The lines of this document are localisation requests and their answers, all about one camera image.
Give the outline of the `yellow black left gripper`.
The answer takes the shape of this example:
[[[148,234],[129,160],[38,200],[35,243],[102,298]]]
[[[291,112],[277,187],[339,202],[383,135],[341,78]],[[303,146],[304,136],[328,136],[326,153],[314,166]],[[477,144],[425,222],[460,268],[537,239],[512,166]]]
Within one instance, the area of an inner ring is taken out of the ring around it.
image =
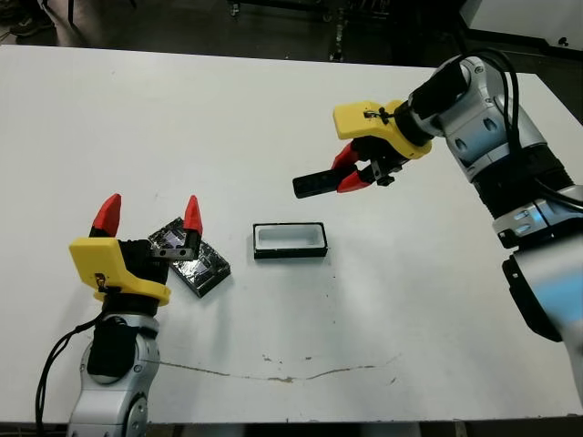
[[[89,237],[69,245],[78,275],[98,300],[129,295],[165,306],[171,294],[166,285],[170,265],[199,257],[203,226],[198,199],[195,195],[189,198],[182,225],[184,243],[176,248],[156,248],[147,239],[115,239],[121,199],[118,193],[107,198],[93,220]]]

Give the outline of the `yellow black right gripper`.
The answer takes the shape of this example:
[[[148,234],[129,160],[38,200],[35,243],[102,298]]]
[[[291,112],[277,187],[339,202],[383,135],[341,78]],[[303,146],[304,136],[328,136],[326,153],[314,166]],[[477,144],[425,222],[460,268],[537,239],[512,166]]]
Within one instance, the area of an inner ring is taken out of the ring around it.
[[[433,137],[417,126],[405,101],[340,105],[332,117],[338,138],[349,141],[332,163],[343,176],[336,189],[341,194],[372,184],[386,187],[404,164],[432,149]]]

